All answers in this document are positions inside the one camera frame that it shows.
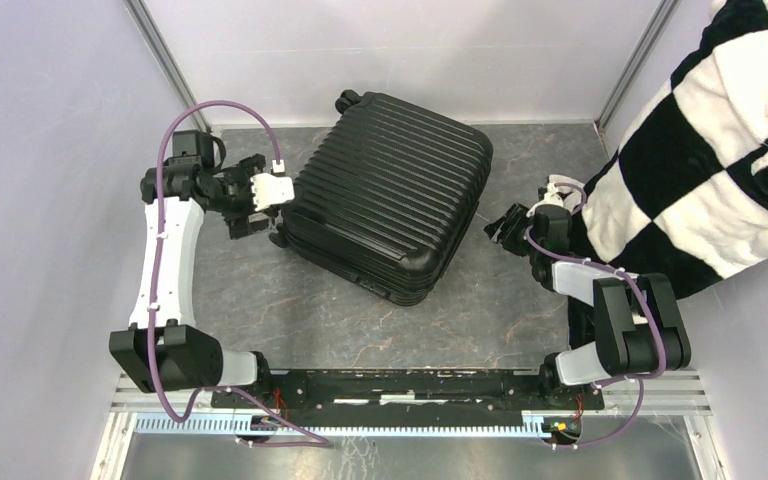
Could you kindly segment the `black suitcase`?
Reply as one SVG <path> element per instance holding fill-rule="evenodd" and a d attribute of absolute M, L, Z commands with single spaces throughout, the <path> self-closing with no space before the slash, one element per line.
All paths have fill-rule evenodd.
<path fill-rule="evenodd" d="M 346 90 L 295 176 L 274 245 L 400 306 L 440 280 L 477 211 L 494 148 L 479 129 L 381 92 Z"/>

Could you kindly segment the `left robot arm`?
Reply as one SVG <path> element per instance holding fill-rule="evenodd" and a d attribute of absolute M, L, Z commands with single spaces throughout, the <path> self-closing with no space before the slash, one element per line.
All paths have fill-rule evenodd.
<path fill-rule="evenodd" d="M 198 130 L 175 133 L 172 147 L 139 184 L 147 227 L 141 283 L 127 328 L 109 337 L 110 354 L 143 393 L 232 385 L 248 406 L 262 407 L 273 397 L 274 381 L 262 373 L 261 354 L 228 352 L 199 330 L 192 293 L 207 213 L 219 213 L 233 239 L 268 227 L 268 220 L 250 218 L 252 179 L 264 172 L 266 159 L 255 154 L 225 166 L 224 143 Z"/>

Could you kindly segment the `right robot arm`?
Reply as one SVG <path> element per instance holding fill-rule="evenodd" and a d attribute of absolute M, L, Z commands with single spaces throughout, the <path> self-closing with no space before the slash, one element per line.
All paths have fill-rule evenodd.
<path fill-rule="evenodd" d="M 660 273 L 628 273 L 573 253 L 572 215 L 557 205 L 512 205 L 484 228 L 504 250 L 528 259 L 533 279 L 568 304 L 568 348 L 548 355 L 537 392 L 562 408 L 578 386 L 655 378 L 689 366 L 691 345 L 673 288 Z"/>

